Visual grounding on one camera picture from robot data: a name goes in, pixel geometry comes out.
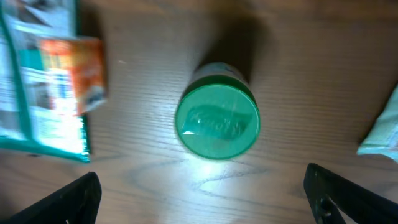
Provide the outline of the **green lid jar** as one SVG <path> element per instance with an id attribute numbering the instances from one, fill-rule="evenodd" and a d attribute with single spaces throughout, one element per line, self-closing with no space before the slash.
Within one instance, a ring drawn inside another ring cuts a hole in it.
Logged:
<path id="1" fill-rule="evenodd" d="M 238 157 L 261 132 L 261 115 L 247 81 L 222 62 L 198 68 L 178 103 L 175 131 L 192 153 L 211 160 Z"/>

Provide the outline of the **light teal wipes pack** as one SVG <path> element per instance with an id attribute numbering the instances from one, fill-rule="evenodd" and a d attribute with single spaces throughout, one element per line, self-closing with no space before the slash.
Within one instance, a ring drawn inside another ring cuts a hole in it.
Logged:
<path id="1" fill-rule="evenodd" d="M 397 86 L 357 154 L 380 154 L 397 162 Z"/>

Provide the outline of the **small orange white carton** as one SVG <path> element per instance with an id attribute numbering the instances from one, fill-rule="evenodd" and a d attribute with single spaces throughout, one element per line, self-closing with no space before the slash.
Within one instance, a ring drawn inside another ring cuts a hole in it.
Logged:
<path id="1" fill-rule="evenodd" d="M 79 116 L 106 101 L 101 40 L 47 38 L 41 39 L 39 46 L 53 110 L 62 115 Z"/>

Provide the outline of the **green white packet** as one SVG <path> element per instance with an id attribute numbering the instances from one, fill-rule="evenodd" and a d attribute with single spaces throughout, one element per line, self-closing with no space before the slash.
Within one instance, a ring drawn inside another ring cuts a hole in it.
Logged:
<path id="1" fill-rule="evenodd" d="M 40 42 L 80 34 L 78 1 L 1 1 L 1 148 L 90 161 L 86 116 L 68 114 L 71 80 L 46 70 Z"/>

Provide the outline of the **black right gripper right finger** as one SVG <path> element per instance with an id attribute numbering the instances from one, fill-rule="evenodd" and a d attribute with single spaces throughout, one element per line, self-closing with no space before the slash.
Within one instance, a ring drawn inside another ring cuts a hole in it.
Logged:
<path id="1" fill-rule="evenodd" d="M 397 223 L 397 204 L 315 163 L 303 180 L 317 223 L 344 223 L 341 212 L 356 223 Z"/>

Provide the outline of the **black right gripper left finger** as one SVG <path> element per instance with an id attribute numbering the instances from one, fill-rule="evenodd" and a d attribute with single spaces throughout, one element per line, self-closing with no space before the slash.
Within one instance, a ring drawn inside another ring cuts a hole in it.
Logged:
<path id="1" fill-rule="evenodd" d="M 88 172 L 1 224 L 94 224 L 101 196 L 99 177 Z"/>

